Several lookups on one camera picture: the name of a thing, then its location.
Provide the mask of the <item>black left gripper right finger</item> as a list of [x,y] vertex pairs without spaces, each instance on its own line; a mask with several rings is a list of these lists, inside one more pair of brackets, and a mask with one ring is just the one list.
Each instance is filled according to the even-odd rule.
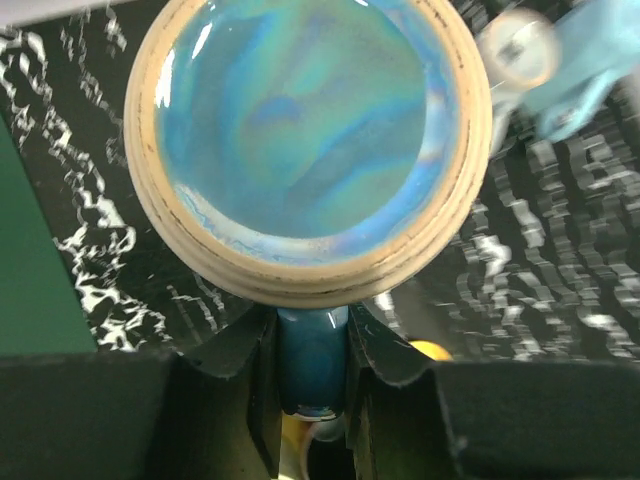
[[350,310],[347,443],[360,479],[635,479],[639,370],[435,362]]

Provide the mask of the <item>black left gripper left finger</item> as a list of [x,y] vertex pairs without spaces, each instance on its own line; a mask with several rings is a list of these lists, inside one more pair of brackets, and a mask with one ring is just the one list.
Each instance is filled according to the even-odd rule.
[[276,315],[253,306],[185,354],[5,357],[5,479],[271,479]]

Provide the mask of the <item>blue mug orange inside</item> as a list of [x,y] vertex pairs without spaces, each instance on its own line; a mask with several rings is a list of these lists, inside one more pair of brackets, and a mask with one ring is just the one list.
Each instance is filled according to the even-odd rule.
[[124,144],[170,249],[280,316],[283,410],[344,407],[351,304],[449,243],[492,112],[447,1],[171,1],[131,70]]

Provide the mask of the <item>light blue faceted mug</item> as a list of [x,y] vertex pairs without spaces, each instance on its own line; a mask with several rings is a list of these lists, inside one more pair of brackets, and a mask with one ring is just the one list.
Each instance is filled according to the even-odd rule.
[[562,141],[595,115],[614,84],[639,65],[639,0],[582,1],[554,25],[561,61],[525,94],[537,135]]

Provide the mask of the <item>grey faceted mug white inside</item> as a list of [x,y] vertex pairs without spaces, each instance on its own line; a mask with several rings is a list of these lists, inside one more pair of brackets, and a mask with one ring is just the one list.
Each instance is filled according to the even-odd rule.
[[302,478],[309,480],[308,472],[308,452],[313,440],[320,442],[333,442],[342,437],[345,433],[345,420],[343,416],[333,420],[311,423],[309,429],[303,436],[300,446],[300,466]]

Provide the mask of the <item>pale grey-blue mug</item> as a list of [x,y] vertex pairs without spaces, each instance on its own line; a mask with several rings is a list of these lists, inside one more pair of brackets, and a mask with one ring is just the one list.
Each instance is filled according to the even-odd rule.
[[490,154],[495,155],[522,97],[555,73],[560,47],[552,23],[526,8],[502,12],[476,35],[475,41],[490,85],[493,109]]

